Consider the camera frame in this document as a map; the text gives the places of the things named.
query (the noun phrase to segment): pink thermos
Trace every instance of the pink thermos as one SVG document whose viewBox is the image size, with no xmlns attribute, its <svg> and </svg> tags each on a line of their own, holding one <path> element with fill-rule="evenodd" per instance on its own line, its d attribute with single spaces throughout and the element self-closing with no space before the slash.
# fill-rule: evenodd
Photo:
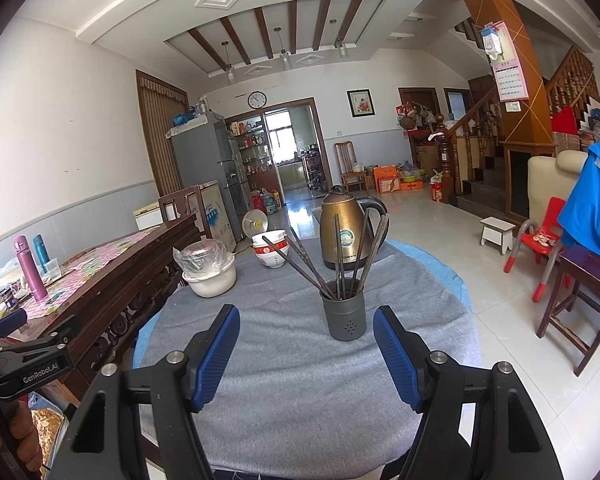
<svg viewBox="0 0 600 480">
<path fill-rule="evenodd" d="M 27 279 L 27 283 L 29 283 L 29 290 L 33 294 L 33 298 L 36 301 L 44 300 L 47 296 L 46 286 L 42 283 L 42 278 L 38 274 L 26 237 L 16 236 L 13 239 L 13 248 L 16 249 L 16 256 L 22 268 L 22 273 Z"/>
</svg>

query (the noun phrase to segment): gold kettle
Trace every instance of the gold kettle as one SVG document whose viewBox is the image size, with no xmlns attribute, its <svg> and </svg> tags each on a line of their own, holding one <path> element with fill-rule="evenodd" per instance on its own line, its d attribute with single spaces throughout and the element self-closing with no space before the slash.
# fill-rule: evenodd
<svg viewBox="0 0 600 480">
<path fill-rule="evenodd" d="M 376 209 L 381 215 L 386 214 L 386 207 L 377 198 L 372 196 L 354 197 L 348 193 L 342 186 L 333 186 L 330 193 L 322 201 L 322 210 L 320 212 L 320 247 L 322 248 L 322 259 L 329 269 L 335 269 L 336 266 L 336 236 L 335 236 L 335 216 L 338 215 L 340 222 L 340 243 L 342 244 L 342 259 L 345 270 L 353 270 L 358 254 L 358 246 L 362 243 L 362 254 L 360 254 L 360 268 L 364 266 L 366 258 L 369 256 L 371 241 L 373 235 L 371 225 L 365 229 L 363 221 L 365 219 L 365 209 Z M 382 241 L 386 238 L 389 230 L 387 224 Z"/>
</svg>

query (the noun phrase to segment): child's chair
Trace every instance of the child's chair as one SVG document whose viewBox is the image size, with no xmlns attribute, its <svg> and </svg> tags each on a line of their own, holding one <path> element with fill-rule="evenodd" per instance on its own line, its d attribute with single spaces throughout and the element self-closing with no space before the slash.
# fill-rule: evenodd
<svg viewBox="0 0 600 480">
<path fill-rule="evenodd" d="M 531 297 L 531 300 L 534 303 L 540 300 L 540 297 L 544 292 L 546 282 L 549 281 L 549 276 L 554 268 L 558 254 L 563 249 L 562 242 L 560 241 L 560 235 L 553 231 L 552 227 L 557 227 L 558 229 L 562 228 L 558 223 L 558 216 L 560 215 L 564 204 L 565 201 L 561 198 L 552 196 L 549 199 L 549 205 L 546 209 L 546 213 L 544 214 L 544 220 L 542 221 L 541 228 L 538 228 L 538 224 L 531 218 L 525 220 L 525 222 L 520 226 L 518 238 L 516 238 L 516 242 L 513 245 L 513 250 L 511 251 L 509 259 L 504 266 L 505 272 L 509 272 L 511 270 L 513 263 L 516 261 L 520 244 L 525 244 L 533 249 L 534 253 L 536 254 L 537 264 L 542 261 L 542 254 L 545 254 L 549 257 L 549 261 L 547 262 L 544 272 L 542 273 L 540 283 L 538 283 L 536 291 Z M 565 276 L 564 283 L 565 286 L 570 285 L 571 280 L 568 276 Z"/>
</svg>

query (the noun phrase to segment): round sticker on kettle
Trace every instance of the round sticker on kettle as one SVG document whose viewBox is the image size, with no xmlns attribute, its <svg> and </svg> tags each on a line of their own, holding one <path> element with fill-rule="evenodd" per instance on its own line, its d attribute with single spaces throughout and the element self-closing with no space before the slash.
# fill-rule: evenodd
<svg viewBox="0 0 600 480">
<path fill-rule="evenodd" d="M 349 229 L 340 230 L 340 243 L 343 247 L 349 247 L 355 240 L 356 237 L 353 235 L 352 231 Z"/>
</svg>

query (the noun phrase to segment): gray refrigerator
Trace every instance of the gray refrigerator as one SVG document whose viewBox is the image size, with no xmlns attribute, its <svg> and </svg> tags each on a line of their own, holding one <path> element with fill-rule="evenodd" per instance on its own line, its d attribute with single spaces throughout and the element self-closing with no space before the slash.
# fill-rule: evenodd
<svg viewBox="0 0 600 480">
<path fill-rule="evenodd" d="M 238 143 L 226 129 L 224 117 L 208 112 L 174 128 L 171 143 L 184 187 L 218 181 L 235 240 L 241 240 L 240 222 L 253 201 Z"/>
</svg>

